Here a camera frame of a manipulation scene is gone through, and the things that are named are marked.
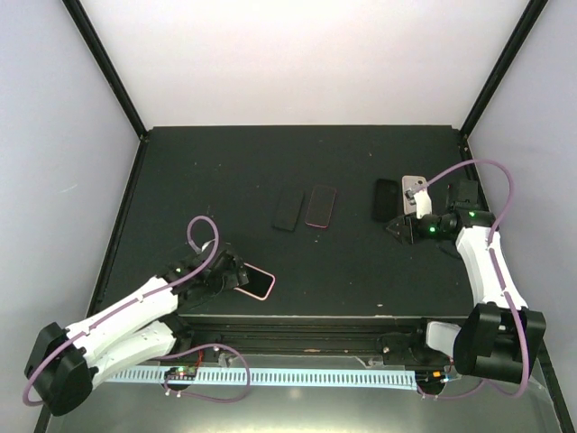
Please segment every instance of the black smartphone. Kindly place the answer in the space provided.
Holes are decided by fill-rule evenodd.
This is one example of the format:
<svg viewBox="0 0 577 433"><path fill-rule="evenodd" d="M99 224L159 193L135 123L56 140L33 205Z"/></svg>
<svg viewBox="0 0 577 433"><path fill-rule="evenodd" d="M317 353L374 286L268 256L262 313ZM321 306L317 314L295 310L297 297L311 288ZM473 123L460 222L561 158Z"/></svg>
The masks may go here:
<svg viewBox="0 0 577 433"><path fill-rule="evenodd" d="M294 232L304 199L305 192L302 189L283 189L272 219L272 226L279 230Z"/></svg>
<svg viewBox="0 0 577 433"><path fill-rule="evenodd" d="M333 213L336 189L324 185L316 185L308 203L305 224L312 227L327 228Z"/></svg>
<svg viewBox="0 0 577 433"><path fill-rule="evenodd" d="M387 223L399 215L400 186L395 180L378 179L372 201L372 219Z"/></svg>

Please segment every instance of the silver phone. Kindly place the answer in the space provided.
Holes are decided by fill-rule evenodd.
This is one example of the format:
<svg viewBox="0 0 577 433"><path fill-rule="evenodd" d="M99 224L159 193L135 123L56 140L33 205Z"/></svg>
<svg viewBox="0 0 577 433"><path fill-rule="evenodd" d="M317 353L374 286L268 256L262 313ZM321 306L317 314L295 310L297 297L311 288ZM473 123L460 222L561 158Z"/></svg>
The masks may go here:
<svg viewBox="0 0 577 433"><path fill-rule="evenodd" d="M403 212L405 212L405 215L417 212L417 203L415 203L414 199L408 199L405 191L424 183L426 183L426 179L423 176L403 176L401 186L403 188Z"/></svg>

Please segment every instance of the white wall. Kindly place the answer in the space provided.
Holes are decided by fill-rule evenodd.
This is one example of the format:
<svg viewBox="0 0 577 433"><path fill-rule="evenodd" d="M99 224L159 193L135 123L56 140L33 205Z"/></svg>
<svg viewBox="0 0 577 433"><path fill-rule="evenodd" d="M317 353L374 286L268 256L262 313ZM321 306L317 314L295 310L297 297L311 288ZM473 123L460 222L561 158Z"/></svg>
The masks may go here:
<svg viewBox="0 0 577 433"><path fill-rule="evenodd" d="M138 141L61 1L0 0L0 28L0 430L27 432L32 344L86 314Z"/></svg>
<svg viewBox="0 0 577 433"><path fill-rule="evenodd" d="M532 309L577 421L577 2L549 2L472 134L477 157L507 164L517 197L502 225L505 254ZM481 171L495 210L506 181Z"/></svg>
<svg viewBox="0 0 577 433"><path fill-rule="evenodd" d="M527 0L84 0L143 122L461 127Z"/></svg>

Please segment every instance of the black table surface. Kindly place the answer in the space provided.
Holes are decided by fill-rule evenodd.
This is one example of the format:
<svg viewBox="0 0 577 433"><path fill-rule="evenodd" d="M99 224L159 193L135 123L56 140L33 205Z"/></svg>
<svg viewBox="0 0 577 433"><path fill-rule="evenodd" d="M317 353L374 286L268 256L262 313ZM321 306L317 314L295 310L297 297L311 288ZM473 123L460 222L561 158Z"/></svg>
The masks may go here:
<svg viewBox="0 0 577 433"><path fill-rule="evenodd" d="M461 161L450 126L207 126L151 131L100 308L190 253L188 221L212 217L243 259L273 273L266 301L232 291L190 311L243 316L468 316L463 263L434 242L399 244L371 220L376 179L431 179ZM429 189L444 210L447 184ZM315 185L336 188L330 226L305 224ZM306 192L293 233L271 227L280 192ZM212 239L206 223L194 236Z"/></svg>

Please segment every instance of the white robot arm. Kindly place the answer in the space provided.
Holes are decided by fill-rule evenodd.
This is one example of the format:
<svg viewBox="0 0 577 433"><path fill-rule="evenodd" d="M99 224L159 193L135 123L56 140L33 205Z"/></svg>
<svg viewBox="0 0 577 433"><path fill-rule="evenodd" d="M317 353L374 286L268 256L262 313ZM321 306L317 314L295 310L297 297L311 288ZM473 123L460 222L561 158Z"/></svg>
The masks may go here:
<svg viewBox="0 0 577 433"><path fill-rule="evenodd" d="M24 374L24 402L45 404L52 415L74 410L98 385L135 364L190 347L191 330L175 313L206 295L248 282L244 263L230 245L205 249L168 266L137 291L85 320L39 333ZM28 400L30 387L41 401Z"/></svg>
<svg viewBox="0 0 577 433"><path fill-rule="evenodd" d="M461 374L519 382L521 353L505 293L522 318L530 369L545 333L545 318L529 310L518 293L501 251L500 234L491 233L495 216L477 205L477 182L462 180L457 188L449 190L447 213L442 216L433 215L426 189L406 192L417 205L417 213L408 216L410 239L453 241L472 289L474 309L463 326L429 321L426 345L453 358Z"/></svg>

